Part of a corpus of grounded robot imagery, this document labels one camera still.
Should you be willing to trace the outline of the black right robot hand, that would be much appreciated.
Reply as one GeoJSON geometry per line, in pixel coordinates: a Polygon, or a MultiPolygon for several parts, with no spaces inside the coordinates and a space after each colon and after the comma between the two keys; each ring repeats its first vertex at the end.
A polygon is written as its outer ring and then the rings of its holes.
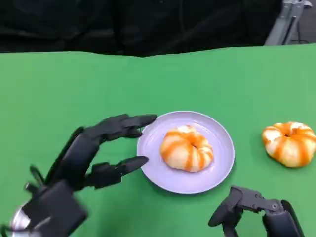
{"type": "Polygon", "coordinates": [[[296,213],[286,200],[265,199],[259,191],[231,186],[228,196],[221,202],[208,221],[208,226],[221,225],[224,236],[237,237],[236,226],[244,211],[264,211],[262,222],[268,237],[303,237],[304,233],[296,213]]]}

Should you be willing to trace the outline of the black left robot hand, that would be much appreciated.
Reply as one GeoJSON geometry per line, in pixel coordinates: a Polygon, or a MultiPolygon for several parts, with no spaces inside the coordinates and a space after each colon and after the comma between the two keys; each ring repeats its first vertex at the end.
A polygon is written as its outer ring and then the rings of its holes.
{"type": "Polygon", "coordinates": [[[74,190],[93,186],[95,189],[121,182],[123,176],[141,168],[148,162],[147,156],[135,156],[112,165],[108,162],[92,165],[100,146],[118,138],[139,138],[141,128],[156,120],[154,114],[130,117],[127,114],[106,118],[87,128],[79,127],[51,166],[44,184],[51,186],[67,181],[74,190]]]}

